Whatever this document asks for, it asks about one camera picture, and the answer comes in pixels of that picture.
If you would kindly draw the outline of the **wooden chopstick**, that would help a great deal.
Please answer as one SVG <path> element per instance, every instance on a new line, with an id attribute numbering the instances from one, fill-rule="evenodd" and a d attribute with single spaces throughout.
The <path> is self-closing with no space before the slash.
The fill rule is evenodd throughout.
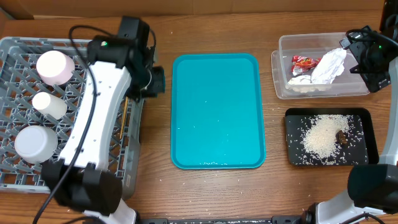
<path id="1" fill-rule="evenodd" d="M 124 100 L 124 109 L 123 109 L 123 115 L 122 115 L 122 120 L 121 120 L 122 121 L 121 130 L 120 130 L 120 133 L 119 133 L 120 140 L 122 140 L 122 138 L 123 138 L 124 127 L 125 127 L 125 123 L 126 123 L 126 114 L 127 114 L 128 103 L 129 103 L 129 98 L 128 98 L 128 96 L 126 96 L 125 100 Z"/>

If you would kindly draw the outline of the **small white tissue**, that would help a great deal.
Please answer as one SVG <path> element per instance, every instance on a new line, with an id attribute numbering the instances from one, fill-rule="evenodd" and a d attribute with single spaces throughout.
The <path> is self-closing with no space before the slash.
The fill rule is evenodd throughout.
<path id="1" fill-rule="evenodd" d="M 310 75 L 298 75 L 296 77 L 291 78 L 288 81 L 289 85 L 311 85 L 311 76 Z"/>

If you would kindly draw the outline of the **red snack wrapper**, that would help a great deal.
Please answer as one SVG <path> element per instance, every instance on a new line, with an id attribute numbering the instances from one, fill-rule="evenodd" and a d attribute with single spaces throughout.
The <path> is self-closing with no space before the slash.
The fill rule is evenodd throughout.
<path id="1" fill-rule="evenodd" d="M 321 58 L 312 59 L 309 57 L 294 55 L 292 57 L 291 67 L 292 75 L 295 77 L 315 68 L 320 63 L 320 60 Z"/>

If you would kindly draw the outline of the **pink shallow bowl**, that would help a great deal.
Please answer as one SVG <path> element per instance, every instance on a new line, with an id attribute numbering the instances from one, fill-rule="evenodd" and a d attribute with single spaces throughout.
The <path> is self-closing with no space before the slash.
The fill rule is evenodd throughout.
<path id="1" fill-rule="evenodd" d="M 42 54 L 36 63 L 41 80 L 47 85 L 63 85 L 73 75 L 75 63 L 64 53 L 51 50 Z"/>

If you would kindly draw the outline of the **brown food piece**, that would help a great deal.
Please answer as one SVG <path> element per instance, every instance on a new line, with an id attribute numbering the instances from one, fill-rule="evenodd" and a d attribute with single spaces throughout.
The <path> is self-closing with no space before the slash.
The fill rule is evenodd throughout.
<path id="1" fill-rule="evenodd" d="M 339 144 L 347 144 L 348 143 L 348 140 L 342 130 L 339 130 L 336 133 L 336 142 Z"/>

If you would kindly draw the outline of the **white paper cup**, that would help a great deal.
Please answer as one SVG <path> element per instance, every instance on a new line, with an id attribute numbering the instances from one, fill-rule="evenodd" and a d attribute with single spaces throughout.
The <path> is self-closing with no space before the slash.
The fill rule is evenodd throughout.
<path id="1" fill-rule="evenodd" d="M 50 115 L 55 119 L 60 119 L 67 112 L 67 104 L 61 98 L 39 92 L 32 99 L 33 107 L 43 115 Z"/>

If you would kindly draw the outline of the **white rice pile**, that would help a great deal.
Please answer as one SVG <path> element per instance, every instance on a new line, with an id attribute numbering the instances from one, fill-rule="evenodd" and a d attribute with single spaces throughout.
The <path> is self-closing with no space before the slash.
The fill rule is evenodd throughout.
<path id="1" fill-rule="evenodd" d="M 339 131 L 349 130 L 349 116 L 339 114 L 317 115 L 311 121 L 311 127 L 303 134 L 301 144 L 306 152 L 317 159 L 335 157 L 340 150 L 336 135 Z"/>

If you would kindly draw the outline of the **grey bowl with rice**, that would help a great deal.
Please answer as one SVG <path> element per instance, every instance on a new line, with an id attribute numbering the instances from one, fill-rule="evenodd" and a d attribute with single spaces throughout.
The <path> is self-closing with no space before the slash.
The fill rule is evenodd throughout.
<path id="1" fill-rule="evenodd" d="M 50 159 L 58 146 L 55 131 L 44 126 L 28 126 L 15 139 L 15 150 L 25 161 L 36 164 Z"/>

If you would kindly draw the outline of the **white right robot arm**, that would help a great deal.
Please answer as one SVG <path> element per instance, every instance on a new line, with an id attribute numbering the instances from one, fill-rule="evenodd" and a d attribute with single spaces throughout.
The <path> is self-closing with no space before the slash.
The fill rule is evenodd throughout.
<path id="1" fill-rule="evenodd" d="M 332 199 L 314 203 L 297 223 L 359 223 L 369 218 L 382 222 L 381 215 L 397 213 L 397 25 L 383 24 L 379 32 L 352 29 L 342 41 L 344 48 L 361 44 L 355 70 L 370 91 L 381 84 L 370 74 L 389 76 L 392 86 L 387 139 L 378 164 L 354 166 L 348 188 Z"/>

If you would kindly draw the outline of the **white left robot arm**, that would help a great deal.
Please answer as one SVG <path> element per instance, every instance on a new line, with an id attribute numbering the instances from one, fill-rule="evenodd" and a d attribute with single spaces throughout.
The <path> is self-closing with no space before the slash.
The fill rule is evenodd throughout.
<path id="1" fill-rule="evenodd" d="M 124 182 L 111 173 L 109 144 L 123 98 L 140 101 L 165 91 L 164 69 L 155 65 L 154 31 L 124 16 L 117 34 L 99 30 L 81 65 L 85 92 L 71 135 L 55 162 L 42 166 L 49 200 L 82 212 L 93 223 L 135 223 L 137 213 L 123 200 Z"/>

